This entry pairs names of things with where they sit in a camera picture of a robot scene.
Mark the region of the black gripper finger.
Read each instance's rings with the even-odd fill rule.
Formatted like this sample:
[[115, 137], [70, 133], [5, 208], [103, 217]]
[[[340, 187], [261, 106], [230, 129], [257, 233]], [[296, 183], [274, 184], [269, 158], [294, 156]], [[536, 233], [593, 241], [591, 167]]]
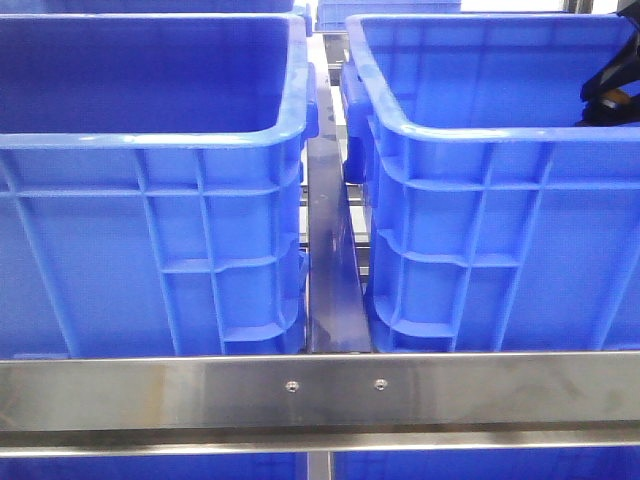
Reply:
[[639, 105], [588, 103], [576, 126], [620, 126], [639, 122]]
[[582, 101], [593, 101], [601, 95], [639, 80], [639, 39], [630, 38], [622, 49], [593, 77], [580, 92]]

